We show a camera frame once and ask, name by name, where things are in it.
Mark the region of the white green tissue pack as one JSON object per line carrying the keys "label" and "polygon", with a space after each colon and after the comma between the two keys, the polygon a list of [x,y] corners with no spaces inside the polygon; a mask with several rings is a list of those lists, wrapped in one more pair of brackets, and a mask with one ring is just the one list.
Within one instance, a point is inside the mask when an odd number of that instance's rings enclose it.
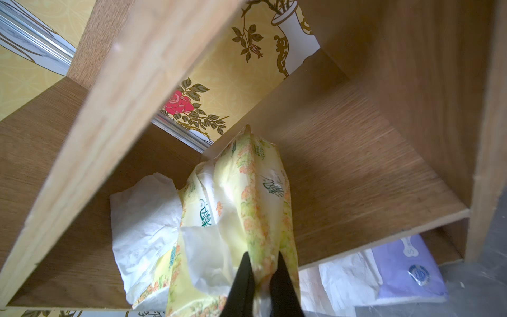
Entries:
{"label": "white green tissue pack", "polygon": [[110,196],[112,250],[125,298],[138,311],[165,310],[170,258],[182,220],[172,179],[155,173]]}

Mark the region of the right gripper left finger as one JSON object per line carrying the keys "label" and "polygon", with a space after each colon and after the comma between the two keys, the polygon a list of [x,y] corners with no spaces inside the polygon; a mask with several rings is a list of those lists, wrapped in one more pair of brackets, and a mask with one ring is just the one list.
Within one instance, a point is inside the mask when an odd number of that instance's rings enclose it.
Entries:
{"label": "right gripper left finger", "polygon": [[255,288],[250,257],[245,252],[220,317],[253,317]]}

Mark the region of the lavender tissue pack bottom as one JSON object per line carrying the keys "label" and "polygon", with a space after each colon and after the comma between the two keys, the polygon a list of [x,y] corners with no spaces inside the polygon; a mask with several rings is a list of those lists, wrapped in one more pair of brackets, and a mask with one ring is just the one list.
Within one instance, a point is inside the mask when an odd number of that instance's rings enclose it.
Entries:
{"label": "lavender tissue pack bottom", "polygon": [[442,303],[449,298],[441,272],[420,235],[320,264],[319,273],[334,309]]}

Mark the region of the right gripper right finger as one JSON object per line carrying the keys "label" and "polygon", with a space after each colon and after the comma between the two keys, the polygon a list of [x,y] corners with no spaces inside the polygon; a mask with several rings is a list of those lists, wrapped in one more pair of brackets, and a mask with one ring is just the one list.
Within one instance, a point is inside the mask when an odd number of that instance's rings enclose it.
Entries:
{"label": "right gripper right finger", "polygon": [[281,252],[278,256],[277,271],[271,277],[269,292],[272,306],[271,316],[304,317]]}

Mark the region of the pale yellow tissue pack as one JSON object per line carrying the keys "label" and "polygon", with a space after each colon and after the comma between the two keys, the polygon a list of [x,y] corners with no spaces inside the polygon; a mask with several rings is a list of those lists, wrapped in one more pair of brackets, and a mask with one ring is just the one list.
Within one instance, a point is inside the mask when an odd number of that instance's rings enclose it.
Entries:
{"label": "pale yellow tissue pack", "polygon": [[254,316],[271,313],[269,284],[279,257],[299,292],[290,184],[274,144],[244,128],[216,158],[195,167],[180,198],[167,316],[220,315],[245,254]]}

